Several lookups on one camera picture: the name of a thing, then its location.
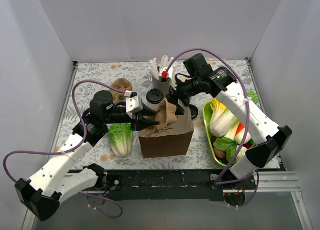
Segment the black coffee cup lid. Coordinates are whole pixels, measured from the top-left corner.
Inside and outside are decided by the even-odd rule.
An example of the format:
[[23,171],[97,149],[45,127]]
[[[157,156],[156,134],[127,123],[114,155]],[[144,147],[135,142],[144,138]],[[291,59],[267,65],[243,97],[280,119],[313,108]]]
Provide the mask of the black coffee cup lid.
[[164,98],[164,94],[158,88],[149,90],[146,94],[146,100],[150,104],[159,104]]

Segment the brown paper bag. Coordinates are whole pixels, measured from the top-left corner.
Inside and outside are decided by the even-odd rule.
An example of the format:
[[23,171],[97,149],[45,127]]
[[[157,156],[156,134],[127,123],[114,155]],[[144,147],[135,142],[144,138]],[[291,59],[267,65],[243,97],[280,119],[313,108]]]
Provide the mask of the brown paper bag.
[[177,122],[169,125],[163,132],[146,135],[145,130],[138,132],[141,153],[144,158],[186,155],[194,133],[191,111],[184,109]]

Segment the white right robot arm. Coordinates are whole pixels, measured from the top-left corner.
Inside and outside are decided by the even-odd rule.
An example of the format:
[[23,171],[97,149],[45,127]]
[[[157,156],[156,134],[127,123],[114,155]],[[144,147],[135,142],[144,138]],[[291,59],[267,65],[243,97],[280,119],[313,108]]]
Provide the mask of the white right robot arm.
[[199,48],[197,54],[183,62],[191,78],[176,81],[176,88],[169,90],[167,98],[182,115],[182,106],[189,105],[190,97],[199,93],[210,94],[244,124],[245,133],[251,135],[256,146],[248,149],[238,161],[231,160],[215,180],[215,184],[221,185],[220,178],[230,170],[226,176],[227,185],[237,189],[256,169],[263,168],[283,149],[292,130],[289,126],[280,127],[249,99],[240,77],[226,62],[225,68],[213,70],[203,51]]

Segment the white paper coffee cup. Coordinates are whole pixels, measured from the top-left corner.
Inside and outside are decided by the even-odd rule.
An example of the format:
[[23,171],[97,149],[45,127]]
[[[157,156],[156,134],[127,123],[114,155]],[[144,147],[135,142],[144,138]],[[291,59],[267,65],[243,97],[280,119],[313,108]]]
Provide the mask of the white paper coffee cup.
[[158,108],[159,108],[159,103],[157,103],[157,104],[148,103],[148,106],[149,106],[150,109],[152,109],[154,111],[157,111]]

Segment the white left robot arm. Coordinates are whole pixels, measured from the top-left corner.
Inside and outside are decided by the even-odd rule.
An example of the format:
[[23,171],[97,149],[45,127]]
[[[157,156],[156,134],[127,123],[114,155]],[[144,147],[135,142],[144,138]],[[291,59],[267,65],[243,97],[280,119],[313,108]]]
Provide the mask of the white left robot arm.
[[124,96],[125,99],[115,105],[109,91],[95,93],[82,114],[84,123],[73,128],[60,151],[27,180],[17,180],[14,187],[19,200],[39,220],[49,219],[62,202],[82,190],[105,188],[107,172],[97,164],[88,165],[71,177],[66,174],[108,132],[108,124],[128,123],[129,129],[135,131],[158,124],[149,119],[156,111],[147,107],[140,97],[130,91]]

